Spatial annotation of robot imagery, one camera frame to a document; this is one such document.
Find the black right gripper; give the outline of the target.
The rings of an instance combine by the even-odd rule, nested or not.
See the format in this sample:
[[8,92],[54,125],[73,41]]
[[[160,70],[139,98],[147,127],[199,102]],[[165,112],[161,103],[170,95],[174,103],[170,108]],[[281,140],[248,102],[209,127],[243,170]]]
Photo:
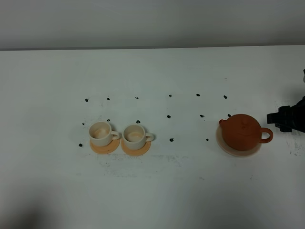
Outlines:
[[281,106],[277,113],[267,115],[267,123],[274,124],[281,132],[292,132],[292,130],[305,132],[305,97],[294,106]]

